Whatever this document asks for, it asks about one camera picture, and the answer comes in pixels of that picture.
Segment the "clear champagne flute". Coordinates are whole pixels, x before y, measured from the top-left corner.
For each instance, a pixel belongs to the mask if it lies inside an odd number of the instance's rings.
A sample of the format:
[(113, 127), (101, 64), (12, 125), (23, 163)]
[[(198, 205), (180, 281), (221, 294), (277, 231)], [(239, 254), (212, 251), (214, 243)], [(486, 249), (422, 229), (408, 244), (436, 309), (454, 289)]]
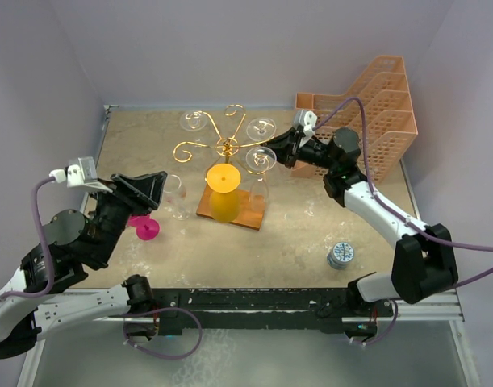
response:
[(263, 142), (274, 137), (276, 128), (276, 122), (271, 118), (260, 117), (249, 122), (246, 134), (254, 142)]

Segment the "yellow plastic goblet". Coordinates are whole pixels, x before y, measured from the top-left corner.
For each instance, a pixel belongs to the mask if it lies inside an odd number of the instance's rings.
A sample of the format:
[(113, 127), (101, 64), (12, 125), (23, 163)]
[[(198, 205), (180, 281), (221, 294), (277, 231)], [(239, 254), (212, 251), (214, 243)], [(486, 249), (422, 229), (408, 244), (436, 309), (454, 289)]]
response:
[(241, 181), (239, 170), (231, 164), (217, 164), (207, 171), (206, 181), (211, 189), (211, 217), (222, 223), (234, 221), (240, 212), (237, 193)]

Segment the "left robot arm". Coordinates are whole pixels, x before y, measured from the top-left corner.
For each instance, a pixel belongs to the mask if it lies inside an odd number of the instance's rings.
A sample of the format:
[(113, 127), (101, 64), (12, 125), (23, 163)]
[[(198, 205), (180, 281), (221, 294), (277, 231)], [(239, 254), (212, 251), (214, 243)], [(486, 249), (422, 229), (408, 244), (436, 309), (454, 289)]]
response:
[(0, 360), (19, 356), (48, 334), (90, 318), (151, 312), (154, 297), (141, 275), (79, 301), (61, 295), (88, 277), (86, 268), (107, 268), (130, 218), (160, 206), (167, 176), (160, 171), (83, 181), (81, 187), (96, 201), (91, 215), (67, 209), (42, 224), (39, 211), (32, 211), (39, 242), (0, 289)]

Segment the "clear wine glass front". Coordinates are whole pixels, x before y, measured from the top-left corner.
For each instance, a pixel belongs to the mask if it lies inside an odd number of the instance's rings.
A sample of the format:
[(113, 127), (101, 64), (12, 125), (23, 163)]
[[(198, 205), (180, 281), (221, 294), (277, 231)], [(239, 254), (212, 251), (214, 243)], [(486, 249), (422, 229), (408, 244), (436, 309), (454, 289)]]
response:
[(209, 122), (202, 110), (187, 110), (181, 114), (179, 124), (185, 131), (196, 132), (204, 129)]

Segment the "clear wine glass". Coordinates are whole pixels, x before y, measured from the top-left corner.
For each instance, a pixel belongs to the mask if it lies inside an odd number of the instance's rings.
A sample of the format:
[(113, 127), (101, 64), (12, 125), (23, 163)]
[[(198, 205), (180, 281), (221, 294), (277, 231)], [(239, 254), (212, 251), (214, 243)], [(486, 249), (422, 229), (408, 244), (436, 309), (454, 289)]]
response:
[(249, 191), (250, 206), (256, 212), (263, 212), (269, 199), (266, 173), (276, 165), (277, 156), (270, 148), (256, 147), (247, 152), (245, 160), (248, 172), (255, 176)]
[(179, 124), (185, 131), (196, 132), (204, 129), (209, 122), (202, 110), (187, 110), (181, 114)]

